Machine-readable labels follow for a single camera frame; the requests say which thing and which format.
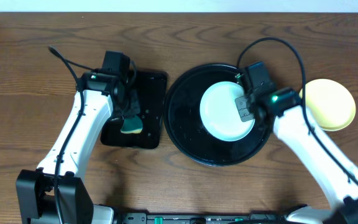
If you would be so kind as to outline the green yellow sponge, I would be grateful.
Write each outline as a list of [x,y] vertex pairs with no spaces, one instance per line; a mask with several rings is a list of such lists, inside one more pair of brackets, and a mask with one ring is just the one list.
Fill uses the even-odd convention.
[[142,120],[138,116],[124,118],[120,132],[123,134],[139,134],[143,130]]

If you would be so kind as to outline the light blue plate back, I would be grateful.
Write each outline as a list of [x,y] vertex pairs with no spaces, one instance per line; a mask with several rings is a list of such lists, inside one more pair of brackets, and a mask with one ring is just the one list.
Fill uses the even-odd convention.
[[255,124],[247,108],[244,89],[234,82],[218,82],[204,92],[200,117],[213,137],[227,142],[246,137]]

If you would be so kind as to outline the yellow plate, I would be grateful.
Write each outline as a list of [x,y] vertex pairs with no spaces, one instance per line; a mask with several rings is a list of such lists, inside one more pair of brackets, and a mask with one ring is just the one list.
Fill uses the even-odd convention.
[[350,91],[329,79],[316,79],[306,85],[306,107],[325,131],[339,131],[349,126],[356,115],[356,103]]

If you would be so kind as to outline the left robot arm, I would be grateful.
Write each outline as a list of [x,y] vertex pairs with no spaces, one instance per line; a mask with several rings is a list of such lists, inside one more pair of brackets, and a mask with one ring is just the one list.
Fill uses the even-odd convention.
[[36,170],[17,177],[23,223],[113,223],[114,210],[92,202],[84,178],[103,126],[115,109],[130,106],[133,83],[93,72],[76,80],[73,107],[55,144]]

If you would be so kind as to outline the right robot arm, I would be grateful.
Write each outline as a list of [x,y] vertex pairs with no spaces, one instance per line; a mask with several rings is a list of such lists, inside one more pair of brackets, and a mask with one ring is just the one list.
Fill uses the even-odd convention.
[[299,158],[323,191],[329,210],[297,208],[281,223],[358,224],[358,167],[319,127],[303,99],[291,88],[235,97],[241,116],[271,121],[273,133]]

